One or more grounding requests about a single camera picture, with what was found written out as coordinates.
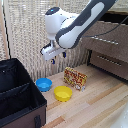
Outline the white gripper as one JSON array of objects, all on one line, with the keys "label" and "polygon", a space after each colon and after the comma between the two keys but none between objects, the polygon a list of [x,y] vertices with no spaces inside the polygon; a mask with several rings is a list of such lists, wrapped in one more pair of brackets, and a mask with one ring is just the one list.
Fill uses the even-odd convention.
[{"label": "white gripper", "polygon": [[53,65],[55,64],[55,59],[52,59],[52,58],[54,58],[60,53],[62,53],[62,56],[66,58],[66,52],[64,52],[63,48],[56,47],[54,40],[51,40],[49,44],[47,44],[41,49],[41,54],[43,55],[43,59],[45,61],[48,61],[51,59],[51,64]]}]

